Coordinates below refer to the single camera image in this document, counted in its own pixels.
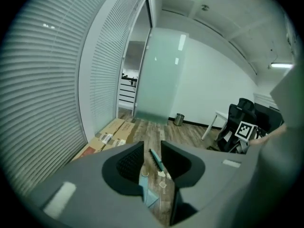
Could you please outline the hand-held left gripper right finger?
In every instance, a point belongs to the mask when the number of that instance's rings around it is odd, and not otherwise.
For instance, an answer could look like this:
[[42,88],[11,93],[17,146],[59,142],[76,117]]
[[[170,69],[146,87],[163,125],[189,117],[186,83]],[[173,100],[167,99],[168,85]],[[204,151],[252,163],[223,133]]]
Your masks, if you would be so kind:
[[195,186],[205,172],[201,158],[167,141],[161,141],[161,161],[178,189]]

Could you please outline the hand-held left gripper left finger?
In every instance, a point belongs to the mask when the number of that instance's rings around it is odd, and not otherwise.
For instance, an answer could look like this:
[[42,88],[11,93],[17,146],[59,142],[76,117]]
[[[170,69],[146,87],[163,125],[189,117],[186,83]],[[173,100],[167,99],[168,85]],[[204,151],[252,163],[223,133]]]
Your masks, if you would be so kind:
[[143,196],[139,176],[144,163],[144,142],[112,148],[109,154],[102,166],[102,177],[106,184],[122,195]]

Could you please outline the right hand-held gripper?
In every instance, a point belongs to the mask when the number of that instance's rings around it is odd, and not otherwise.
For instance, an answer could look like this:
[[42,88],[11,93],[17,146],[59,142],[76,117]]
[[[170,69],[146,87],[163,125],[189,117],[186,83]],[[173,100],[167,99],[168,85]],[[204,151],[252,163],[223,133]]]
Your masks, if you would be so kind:
[[249,148],[249,141],[253,139],[257,133],[257,125],[250,124],[244,121],[241,121],[236,132],[235,136],[237,137],[236,143],[236,152],[239,154],[246,154]]

